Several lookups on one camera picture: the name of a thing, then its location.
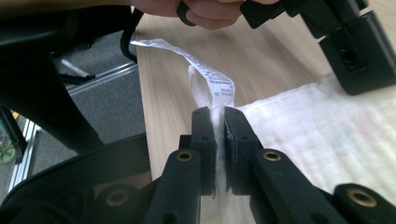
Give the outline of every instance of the white fabric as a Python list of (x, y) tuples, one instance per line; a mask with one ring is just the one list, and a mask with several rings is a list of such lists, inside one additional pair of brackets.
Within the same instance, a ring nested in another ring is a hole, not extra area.
[(353, 182), (396, 204), (396, 87), (350, 96), (331, 75), (239, 109), (315, 186)]

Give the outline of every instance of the white label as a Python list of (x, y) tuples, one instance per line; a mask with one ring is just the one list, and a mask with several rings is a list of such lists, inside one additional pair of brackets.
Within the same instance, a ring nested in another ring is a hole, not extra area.
[(131, 44), (142, 47), (168, 49), (183, 56), (205, 78), (212, 94), (212, 107), (217, 107), (219, 105), (233, 107), (235, 90), (233, 81), (221, 72), (202, 63), (184, 49), (172, 46), (163, 39), (132, 41)]

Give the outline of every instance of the gray carpet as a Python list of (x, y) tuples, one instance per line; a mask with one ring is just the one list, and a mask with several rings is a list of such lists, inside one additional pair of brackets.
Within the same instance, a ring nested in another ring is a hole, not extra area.
[[(56, 60), (61, 73), (73, 75), (60, 64), (62, 58), (92, 75), (130, 62), (120, 52), (120, 33), (95, 40), (90, 49), (76, 46)], [(145, 132), (137, 68), (123, 77), (74, 95), (73, 100), (105, 143)], [(32, 174), (76, 156), (74, 151), (45, 132), (39, 133), (35, 143)], [(7, 195), (12, 170), (13, 165), (0, 165), (0, 202)]]

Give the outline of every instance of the finger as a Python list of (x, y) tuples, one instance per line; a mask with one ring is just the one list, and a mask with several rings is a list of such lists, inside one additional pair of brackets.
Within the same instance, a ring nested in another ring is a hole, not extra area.
[(261, 3), (263, 5), (272, 5), (272, 4), (276, 3), (276, 2), (278, 2), (279, 0), (253, 0), (253, 1)]
[(194, 12), (192, 12), (191, 10), (189, 10), (187, 12), (187, 20), (207, 30), (217, 30), (223, 27), (233, 25), (234, 23), (236, 23), (238, 19), (236, 18), (236, 19), (228, 19), (228, 20), (211, 20), (208, 18), (201, 17), (195, 14)]
[[(233, 2), (239, 2), (240, 0), (218, 0), (221, 3), (233, 3)], [(264, 4), (264, 5), (271, 5), (279, 0), (253, 0), (255, 2)]]
[(210, 20), (237, 19), (242, 1), (223, 4), (217, 0), (184, 0), (194, 14)]
[(218, 0), (221, 3), (233, 3), (233, 2), (239, 2), (241, 0)]

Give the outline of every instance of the chair leg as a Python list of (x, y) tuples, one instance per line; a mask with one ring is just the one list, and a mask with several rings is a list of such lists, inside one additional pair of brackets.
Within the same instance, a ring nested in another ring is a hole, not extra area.
[(7, 59), (18, 65), (0, 71), (0, 105), (18, 111), (79, 154), (103, 145), (49, 55), (32, 52)]

